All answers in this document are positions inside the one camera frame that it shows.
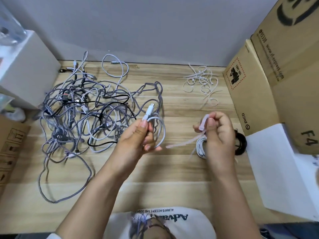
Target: hand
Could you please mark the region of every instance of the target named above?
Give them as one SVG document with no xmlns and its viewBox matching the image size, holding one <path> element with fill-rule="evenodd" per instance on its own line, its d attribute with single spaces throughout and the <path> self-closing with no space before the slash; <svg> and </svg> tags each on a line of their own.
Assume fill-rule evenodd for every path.
<svg viewBox="0 0 319 239">
<path fill-rule="evenodd" d="M 133 172 L 143 154 L 162 150 L 161 147 L 154 146 L 152 124 L 138 119 L 122 133 L 105 166 L 124 181 Z"/>
<path fill-rule="evenodd" d="M 195 132 L 202 132 L 200 124 L 194 125 Z M 207 148 L 206 158 L 215 177 L 234 175 L 235 132 L 231 120 L 222 112 L 212 112 L 205 123 Z"/>
</svg>

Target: forearm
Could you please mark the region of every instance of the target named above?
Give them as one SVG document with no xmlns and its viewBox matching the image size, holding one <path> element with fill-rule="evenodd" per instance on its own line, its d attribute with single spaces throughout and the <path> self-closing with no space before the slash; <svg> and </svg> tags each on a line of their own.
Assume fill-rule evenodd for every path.
<svg viewBox="0 0 319 239">
<path fill-rule="evenodd" d="M 122 180 L 105 164 L 56 230 L 62 239 L 102 238 Z"/>
<path fill-rule="evenodd" d="M 223 177 L 213 177 L 212 197 L 217 238 L 260 238 L 235 172 Z"/>
</svg>

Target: wooden table surface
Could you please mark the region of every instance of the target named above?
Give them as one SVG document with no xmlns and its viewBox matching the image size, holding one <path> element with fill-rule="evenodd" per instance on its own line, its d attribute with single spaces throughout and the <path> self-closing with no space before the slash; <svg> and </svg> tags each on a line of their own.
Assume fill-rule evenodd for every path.
<svg viewBox="0 0 319 239">
<path fill-rule="evenodd" d="M 62 61 L 62 66 L 72 66 L 72 61 Z M 120 73 L 119 65 L 106 64 L 112 74 Z M 131 91 L 145 82 L 159 81 L 163 85 L 165 144 L 178 143 L 193 138 L 195 124 L 205 114 L 218 110 L 229 115 L 234 128 L 242 132 L 233 102 L 222 76 L 224 68 L 212 67 L 218 73 L 219 84 L 213 96 L 219 100 L 217 106 L 206 104 L 199 85 L 192 93 L 183 91 L 183 76 L 192 74 L 188 66 L 130 64 L 130 71 L 123 84 Z M 87 62 L 86 71 L 98 80 L 113 80 L 101 69 L 100 62 Z M 64 81 L 67 74 L 60 74 L 57 82 Z M 138 101 L 149 99 L 155 93 L 138 97 Z M 20 153 L 10 181 L 0 202 L 0 233 L 50 232 L 54 231 L 71 209 L 78 196 L 58 204 L 46 202 L 38 191 L 37 178 L 43 168 L 44 155 L 41 145 L 44 136 L 39 121 L 32 122 L 27 140 Z M 136 169 L 123 184 L 118 194 L 114 212 L 134 211 L 142 208 L 184 206 L 201 210 L 212 221 L 210 178 L 205 160 L 197 155 L 190 157 L 195 144 L 185 147 L 163 149 L 160 153 L 145 155 Z M 113 149 L 94 154 L 88 150 L 83 158 L 97 172 Z M 249 206 L 258 223 L 281 223 L 303 221 L 300 218 L 266 209 L 263 206 L 246 153 L 238 156 L 237 174 Z M 65 165 L 50 164 L 48 184 L 43 181 L 45 193 L 54 199 L 68 196 L 82 187 L 88 170 L 79 159 L 70 159 Z"/>
</svg>

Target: white t-shirt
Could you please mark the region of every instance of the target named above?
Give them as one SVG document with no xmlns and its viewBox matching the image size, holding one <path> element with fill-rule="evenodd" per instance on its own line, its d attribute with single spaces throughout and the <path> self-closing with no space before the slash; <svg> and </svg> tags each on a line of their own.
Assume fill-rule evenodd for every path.
<svg viewBox="0 0 319 239">
<path fill-rule="evenodd" d="M 177 238 L 216 239 L 214 228 L 199 210 L 184 207 L 145 209 L 133 212 L 114 213 L 110 216 L 104 232 L 104 239 L 130 239 L 132 230 L 150 217 L 162 218 L 164 225 Z M 51 234 L 47 239 L 61 239 Z"/>
</svg>

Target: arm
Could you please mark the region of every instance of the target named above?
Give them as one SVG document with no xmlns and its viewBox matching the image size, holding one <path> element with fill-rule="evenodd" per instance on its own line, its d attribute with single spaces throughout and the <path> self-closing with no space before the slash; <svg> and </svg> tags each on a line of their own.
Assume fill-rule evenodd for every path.
<svg viewBox="0 0 319 239">
<path fill-rule="evenodd" d="M 109 159 L 59 225 L 56 234 L 62 239 L 102 238 L 121 185 L 143 154 L 162 149 L 154 149 L 154 145 L 150 123 L 139 119 L 130 125 Z"/>
<path fill-rule="evenodd" d="M 261 238 L 237 179 L 234 165 L 235 133 L 229 117 L 222 112 L 212 112 L 206 122 L 206 136 L 217 238 Z"/>
</svg>

